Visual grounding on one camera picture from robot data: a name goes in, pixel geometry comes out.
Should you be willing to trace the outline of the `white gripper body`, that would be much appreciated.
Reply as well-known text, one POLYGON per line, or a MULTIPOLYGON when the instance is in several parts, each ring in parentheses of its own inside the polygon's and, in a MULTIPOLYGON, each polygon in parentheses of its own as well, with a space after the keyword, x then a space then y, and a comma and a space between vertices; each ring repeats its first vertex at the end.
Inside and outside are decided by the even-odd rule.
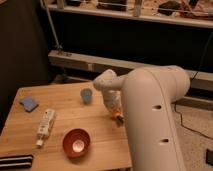
POLYGON ((104 106, 112 112, 121 108, 120 95, 115 90, 104 90, 102 92, 104 106))

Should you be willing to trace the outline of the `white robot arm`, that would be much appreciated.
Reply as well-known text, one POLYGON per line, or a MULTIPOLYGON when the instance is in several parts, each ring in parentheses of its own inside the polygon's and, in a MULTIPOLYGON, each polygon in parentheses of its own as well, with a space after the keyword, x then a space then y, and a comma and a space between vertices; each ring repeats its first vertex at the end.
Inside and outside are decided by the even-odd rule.
POLYGON ((108 69, 93 85, 107 108, 122 108, 133 171, 186 171, 171 107, 189 90, 184 69, 141 67, 122 76, 108 69))

